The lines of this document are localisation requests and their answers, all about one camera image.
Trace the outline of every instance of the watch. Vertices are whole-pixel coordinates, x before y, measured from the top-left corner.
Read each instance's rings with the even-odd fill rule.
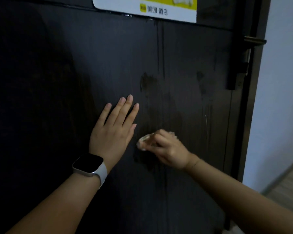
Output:
[[[107,177],[107,169],[103,158],[91,153],[80,156],[72,165],[73,172],[82,174],[86,177],[97,175],[100,178],[100,187]]]

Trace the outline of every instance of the watch face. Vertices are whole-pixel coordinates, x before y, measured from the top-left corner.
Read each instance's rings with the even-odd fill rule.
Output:
[[[86,153],[73,163],[73,167],[86,173],[93,173],[98,169],[102,162],[102,157]]]

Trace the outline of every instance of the sign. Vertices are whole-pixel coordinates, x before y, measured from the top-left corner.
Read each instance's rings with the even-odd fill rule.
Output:
[[[197,0],[92,0],[96,8],[196,23]]]

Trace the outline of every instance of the floor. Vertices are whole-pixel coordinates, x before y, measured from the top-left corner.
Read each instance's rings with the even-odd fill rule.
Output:
[[[269,199],[293,211],[293,166],[265,193]],[[235,226],[231,231],[224,231],[223,234],[243,234],[243,232]]]

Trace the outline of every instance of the white wall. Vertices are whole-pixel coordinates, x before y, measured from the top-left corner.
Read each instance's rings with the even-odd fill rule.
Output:
[[[271,0],[243,183],[263,191],[293,163],[293,0]]]

